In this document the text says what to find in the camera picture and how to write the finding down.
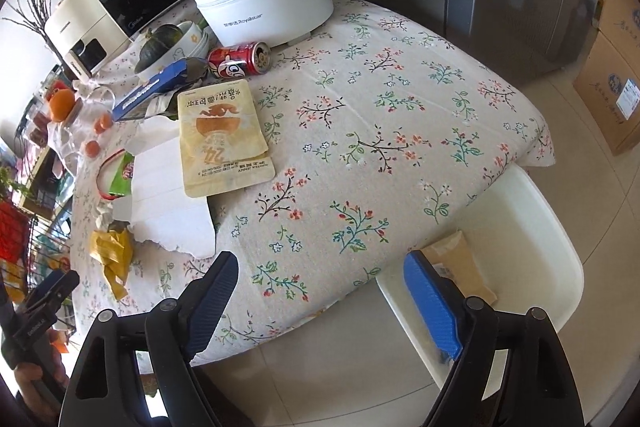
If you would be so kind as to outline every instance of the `small orange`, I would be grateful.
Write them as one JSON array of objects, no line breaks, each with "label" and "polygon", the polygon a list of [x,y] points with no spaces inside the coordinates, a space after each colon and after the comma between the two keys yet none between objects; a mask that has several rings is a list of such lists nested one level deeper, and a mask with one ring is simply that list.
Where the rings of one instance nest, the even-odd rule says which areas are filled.
[{"label": "small orange", "polygon": [[60,123],[65,121],[76,105],[76,96],[71,89],[60,89],[49,100],[51,120]]},{"label": "small orange", "polygon": [[94,131],[95,131],[95,134],[104,133],[104,129],[102,128],[102,125],[100,124],[100,119],[95,121],[95,123],[94,123]]},{"label": "small orange", "polygon": [[95,158],[98,154],[100,154],[100,144],[96,140],[87,142],[84,146],[84,154],[86,154],[88,158]]},{"label": "small orange", "polygon": [[113,118],[111,118],[111,115],[108,112],[100,117],[100,126],[103,130],[113,127]]}]

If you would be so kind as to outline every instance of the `white bowl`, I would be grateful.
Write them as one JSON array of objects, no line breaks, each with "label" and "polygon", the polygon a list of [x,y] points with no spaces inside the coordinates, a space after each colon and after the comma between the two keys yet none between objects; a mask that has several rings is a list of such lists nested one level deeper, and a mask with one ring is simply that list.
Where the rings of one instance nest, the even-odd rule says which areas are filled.
[{"label": "white bowl", "polygon": [[211,44],[212,48],[218,47],[218,44],[220,43],[220,41],[218,40],[218,38],[216,37],[216,34],[211,29],[211,26],[207,26],[206,28],[204,28],[202,30],[202,33],[209,36],[209,44]]},{"label": "white bowl", "polygon": [[162,73],[164,68],[170,66],[181,58],[194,56],[193,53],[202,44],[202,30],[192,21],[178,24],[178,28],[184,33],[182,38],[151,66],[138,73],[142,83],[149,82],[156,74]]},{"label": "white bowl", "polygon": [[211,41],[206,33],[203,33],[200,44],[191,52],[190,57],[207,58],[211,49]]}]

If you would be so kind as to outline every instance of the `soda can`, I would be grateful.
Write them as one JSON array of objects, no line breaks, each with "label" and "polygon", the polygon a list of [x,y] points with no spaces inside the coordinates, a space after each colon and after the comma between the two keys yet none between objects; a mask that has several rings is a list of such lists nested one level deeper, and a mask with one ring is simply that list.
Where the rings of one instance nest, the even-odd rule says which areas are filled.
[{"label": "soda can", "polygon": [[271,68],[271,49],[264,42],[217,48],[209,54],[209,68],[218,78],[265,74]]}]

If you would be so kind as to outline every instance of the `human hand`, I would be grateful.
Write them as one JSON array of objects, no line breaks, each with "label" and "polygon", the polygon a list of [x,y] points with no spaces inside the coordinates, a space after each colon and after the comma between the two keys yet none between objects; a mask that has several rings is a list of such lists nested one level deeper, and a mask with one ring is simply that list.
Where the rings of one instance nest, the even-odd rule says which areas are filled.
[{"label": "human hand", "polygon": [[[58,338],[57,331],[49,330],[47,334],[49,335],[50,342]],[[53,377],[63,387],[67,387],[69,379],[65,374],[62,355],[60,355],[60,352],[54,346],[51,346],[51,357],[55,367]],[[50,404],[40,396],[40,393],[33,384],[34,381],[42,380],[42,368],[34,363],[22,362],[15,367],[14,377],[20,388],[20,394],[22,395],[24,404],[30,409],[33,415],[46,425],[57,425],[58,412],[54,411]]]}]

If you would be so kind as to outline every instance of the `pumpkin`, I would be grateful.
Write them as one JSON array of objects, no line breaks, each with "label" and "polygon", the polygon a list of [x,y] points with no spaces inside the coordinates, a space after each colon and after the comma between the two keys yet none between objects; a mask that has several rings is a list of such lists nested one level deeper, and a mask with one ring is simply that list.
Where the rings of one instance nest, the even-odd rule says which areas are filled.
[{"label": "pumpkin", "polygon": [[140,50],[140,58],[134,73],[138,74],[146,68],[150,68],[173,48],[183,35],[182,30],[173,24],[164,24],[154,32],[149,30],[146,34],[145,45]]},{"label": "pumpkin", "polygon": [[49,100],[51,120],[57,123],[65,121],[74,105],[76,105],[76,96],[71,89],[60,89],[55,92]]}]

